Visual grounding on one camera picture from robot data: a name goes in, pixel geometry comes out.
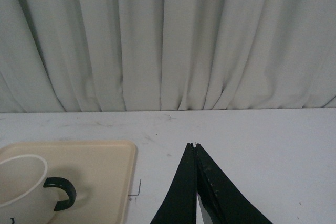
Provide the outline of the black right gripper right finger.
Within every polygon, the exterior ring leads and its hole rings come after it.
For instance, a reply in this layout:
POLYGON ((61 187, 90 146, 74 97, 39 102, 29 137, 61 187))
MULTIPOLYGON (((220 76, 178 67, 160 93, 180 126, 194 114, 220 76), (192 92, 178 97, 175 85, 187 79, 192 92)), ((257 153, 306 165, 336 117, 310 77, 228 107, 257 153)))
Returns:
POLYGON ((197 144, 197 192, 212 223, 271 223, 197 144))

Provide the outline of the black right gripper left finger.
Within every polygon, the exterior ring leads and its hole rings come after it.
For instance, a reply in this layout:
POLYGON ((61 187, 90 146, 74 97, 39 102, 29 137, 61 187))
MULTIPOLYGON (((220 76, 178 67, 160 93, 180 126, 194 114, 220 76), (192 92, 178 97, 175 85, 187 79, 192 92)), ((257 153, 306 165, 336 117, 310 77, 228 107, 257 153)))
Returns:
POLYGON ((192 143, 186 145, 169 190, 152 223, 196 223, 197 170, 192 143))

